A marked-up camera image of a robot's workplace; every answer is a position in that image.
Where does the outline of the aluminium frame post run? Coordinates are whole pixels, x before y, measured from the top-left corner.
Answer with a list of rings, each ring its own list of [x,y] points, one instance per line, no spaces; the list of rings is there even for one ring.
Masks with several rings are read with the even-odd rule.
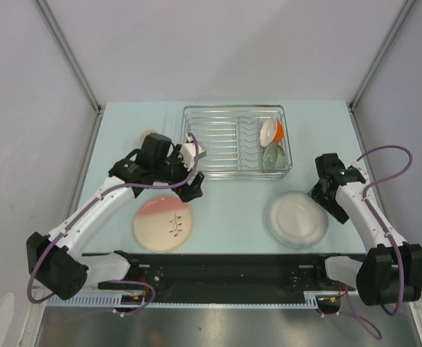
[[[39,15],[42,17],[44,24],[48,28],[56,47],[60,50],[70,72],[73,74],[77,84],[82,90],[82,93],[87,99],[87,102],[90,104],[95,113],[99,114],[102,106],[98,102],[95,93],[90,86],[90,83],[51,7],[45,0],[33,0],[33,3],[38,10]]]
[[[368,90],[370,84],[373,82],[376,74],[378,73],[381,65],[384,63],[388,53],[398,39],[405,23],[410,18],[415,6],[419,3],[417,0],[405,0],[400,6],[395,18],[393,19],[383,41],[381,42],[378,51],[375,53],[369,68],[366,70],[357,90],[354,92],[353,97],[348,102],[348,108],[354,112],[364,94]]]

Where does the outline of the right aluminium frame post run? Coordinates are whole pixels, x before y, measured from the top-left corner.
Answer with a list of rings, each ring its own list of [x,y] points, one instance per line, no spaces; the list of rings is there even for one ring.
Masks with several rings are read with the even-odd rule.
[[[369,68],[366,70],[357,90],[354,92],[353,97],[348,102],[348,108],[354,112],[364,94],[368,90],[370,84],[373,82],[376,74],[378,73],[381,65],[384,63],[388,53],[398,39],[405,23],[410,18],[415,6],[419,3],[417,0],[405,0],[400,6],[395,18],[393,19],[383,41],[381,42],[378,51],[375,53]]]

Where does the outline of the left aluminium frame post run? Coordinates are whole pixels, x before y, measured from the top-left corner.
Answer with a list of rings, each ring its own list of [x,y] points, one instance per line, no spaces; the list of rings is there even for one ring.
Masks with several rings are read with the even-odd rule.
[[[95,93],[90,86],[90,83],[51,7],[45,0],[33,0],[33,3],[38,10],[39,15],[42,17],[44,24],[48,28],[56,47],[60,50],[70,72],[73,74],[77,84],[82,90],[82,93],[87,99],[87,102],[90,104],[95,113],[99,114],[102,106],[98,102]]]

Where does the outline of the white orange small bowl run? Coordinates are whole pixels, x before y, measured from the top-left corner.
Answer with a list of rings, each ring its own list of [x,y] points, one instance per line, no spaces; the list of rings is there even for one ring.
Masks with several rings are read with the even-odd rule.
[[[268,120],[263,123],[259,133],[260,145],[262,147],[267,147],[272,142],[281,142],[283,138],[284,129],[281,122],[274,117],[268,118]]]

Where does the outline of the green ceramic bowl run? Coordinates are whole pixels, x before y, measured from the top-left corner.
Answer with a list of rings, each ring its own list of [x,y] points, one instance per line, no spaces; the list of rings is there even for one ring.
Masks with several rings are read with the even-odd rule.
[[[276,142],[271,142],[264,150],[262,156],[262,170],[271,171],[285,168],[287,155],[284,149]]]

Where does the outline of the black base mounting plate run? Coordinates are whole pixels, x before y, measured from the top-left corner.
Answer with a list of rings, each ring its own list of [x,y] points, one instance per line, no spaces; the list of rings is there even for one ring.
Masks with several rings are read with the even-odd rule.
[[[128,254],[132,268],[123,284],[144,280],[157,304],[300,304],[306,291],[333,291],[324,254]]]

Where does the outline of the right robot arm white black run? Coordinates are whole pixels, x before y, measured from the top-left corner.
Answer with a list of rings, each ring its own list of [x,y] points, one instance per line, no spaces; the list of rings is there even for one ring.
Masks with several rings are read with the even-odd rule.
[[[331,256],[313,272],[314,284],[330,290],[340,281],[358,291],[367,306],[418,301],[422,292],[422,246],[411,244],[386,219],[369,195],[368,174],[345,166],[335,153],[315,160],[318,182],[309,196],[341,224],[352,222],[361,238],[363,261]]]

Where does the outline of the white ribbed plate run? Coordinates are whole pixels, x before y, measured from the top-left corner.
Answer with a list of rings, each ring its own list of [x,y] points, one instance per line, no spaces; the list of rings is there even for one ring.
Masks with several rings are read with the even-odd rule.
[[[327,213],[304,192],[279,194],[267,203],[264,214],[270,233],[289,247],[312,247],[327,234]]]

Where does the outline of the pink cream leaf plate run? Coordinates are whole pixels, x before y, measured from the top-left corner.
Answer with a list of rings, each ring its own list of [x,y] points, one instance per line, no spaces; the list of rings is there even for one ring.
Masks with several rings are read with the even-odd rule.
[[[169,253],[180,248],[191,236],[192,211],[177,197],[152,199],[138,210],[133,222],[134,237],[146,250]]]

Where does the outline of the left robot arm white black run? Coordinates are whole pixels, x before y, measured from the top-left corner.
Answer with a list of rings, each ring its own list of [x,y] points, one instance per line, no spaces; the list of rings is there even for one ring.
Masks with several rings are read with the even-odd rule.
[[[134,262],[128,255],[115,251],[85,257],[86,246],[121,208],[147,189],[169,189],[182,202],[201,197],[204,174],[197,164],[206,153],[191,132],[185,143],[178,145],[162,134],[147,134],[140,147],[114,163],[108,177],[82,207],[46,235],[35,232],[27,239],[28,300],[39,304],[47,299],[33,296],[36,281],[50,291],[50,296],[62,300],[91,284],[135,287],[139,271],[132,267]]]

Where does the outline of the orange mug white inside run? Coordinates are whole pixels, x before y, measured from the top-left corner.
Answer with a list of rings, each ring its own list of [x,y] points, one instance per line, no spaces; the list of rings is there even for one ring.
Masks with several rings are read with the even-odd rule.
[[[142,144],[149,134],[157,134],[157,132],[154,129],[147,129],[143,131],[139,136],[139,143]]]

